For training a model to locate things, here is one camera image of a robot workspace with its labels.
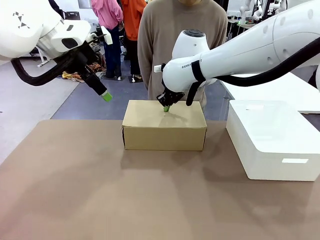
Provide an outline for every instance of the person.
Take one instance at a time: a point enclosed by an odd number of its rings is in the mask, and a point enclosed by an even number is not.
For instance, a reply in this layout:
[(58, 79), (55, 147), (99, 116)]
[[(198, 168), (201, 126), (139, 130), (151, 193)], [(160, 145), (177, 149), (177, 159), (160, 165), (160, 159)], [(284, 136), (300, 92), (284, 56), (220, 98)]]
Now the person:
[[(183, 30), (197, 29), (206, 35), (210, 49), (223, 44), (227, 35), (226, 11), (213, 0), (154, 0), (143, 11), (138, 33), (138, 59), (148, 98), (156, 100), (164, 91), (162, 74), (153, 67), (168, 63), (176, 40)], [(207, 103), (204, 87), (194, 100)]]
[(142, 82), (139, 62), (138, 62), (138, 30), (141, 17), (146, 7), (145, 0), (121, 0), (124, 29), (125, 46), (128, 58), (130, 59), (130, 73), (133, 82)]
[(92, 10), (99, 19), (99, 24), (104, 26), (112, 38), (112, 45), (104, 44), (106, 72), (109, 79), (115, 76), (121, 79), (121, 47), (119, 39), (119, 23), (124, 20), (124, 15), (117, 0), (92, 0)]

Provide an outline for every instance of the black cable hose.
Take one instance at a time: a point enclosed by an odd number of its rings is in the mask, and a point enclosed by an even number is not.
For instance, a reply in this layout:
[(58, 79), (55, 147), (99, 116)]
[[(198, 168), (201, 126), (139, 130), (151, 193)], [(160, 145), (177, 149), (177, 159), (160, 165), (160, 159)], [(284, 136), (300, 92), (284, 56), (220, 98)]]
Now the black cable hose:
[(304, 48), (300, 49), (295, 54), (290, 56), (288, 59), (280, 63), (278, 66), (270, 69), (269, 71), (250, 77), (237, 77), (225, 75), (217, 76), (215, 78), (225, 83), (239, 87), (250, 87), (265, 84), (291, 72), (292, 70), (299, 67), (301, 64), (312, 59), (318, 54), (320, 54), (320, 37), (310, 42)]
[(49, 71), (45, 72), (44, 74), (40, 75), (40, 76), (30, 76), (26, 70), (24, 69), (24, 67), (22, 66), (19, 58), (14, 58), (11, 60), (12, 66), (16, 72), (16, 74), (19, 76), (19, 78), (32, 86), (42, 86), (47, 84), (48, 82), (52, 81), (53, 79), (55, 79), (59, 74), (61, 74), (67, 66), (69, 66), (76, 58), (77, 53), (85, 46), (89, 45), (90, 43), (94, 42), (96, 39), (102, 38), (104, 37), (105, 34), (98, 36), (97, 38), (86, 42), (85, 44), (83, 44), (82, 46), (78, 47), (78, 49), (76, 49), (73, 52), (69, 52), (68, 57), (66, 59), (64, 59), (62, 62), (59, 62), (56, 66), (54, 66), (53, 68), (51, 68)]

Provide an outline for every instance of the person in pink shirt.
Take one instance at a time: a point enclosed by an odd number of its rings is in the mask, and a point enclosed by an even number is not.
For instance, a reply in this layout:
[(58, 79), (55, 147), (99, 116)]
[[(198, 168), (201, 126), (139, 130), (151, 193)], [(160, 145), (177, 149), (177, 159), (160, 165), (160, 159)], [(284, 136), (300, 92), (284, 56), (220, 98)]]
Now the person in pink shirt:
[(124, 20), (124, 15), (117, 0), (92, 0), (92, 10), (99, 19), (99, 24), (104, 26), (111, 34), (113, 44), (105, 42), (106, 77), (121, 79), (121, 47), (119, 40), (119, 23)]

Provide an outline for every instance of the orange shirt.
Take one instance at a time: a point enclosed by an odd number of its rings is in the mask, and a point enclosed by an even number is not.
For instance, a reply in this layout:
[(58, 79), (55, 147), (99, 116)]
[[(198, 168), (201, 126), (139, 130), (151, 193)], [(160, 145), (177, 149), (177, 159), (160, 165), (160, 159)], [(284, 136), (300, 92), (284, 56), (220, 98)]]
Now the orange shirt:
[(123, 21), (126, 36), (129, 40), (138, 40), (140, 20), (145, 6), (145, 0), (121, 0)]

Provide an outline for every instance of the brown table surface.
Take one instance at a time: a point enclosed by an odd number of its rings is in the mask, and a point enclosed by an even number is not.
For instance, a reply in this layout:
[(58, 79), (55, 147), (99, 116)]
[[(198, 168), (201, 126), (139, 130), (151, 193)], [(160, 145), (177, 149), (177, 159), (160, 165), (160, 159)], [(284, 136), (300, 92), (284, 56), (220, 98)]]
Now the brown table surface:
[(124, 150), (121, 123), (39, 123), (0, 166), (0, 239), (320, 239), (319, 181), (249, 180), (225, 122), (203, 152)]

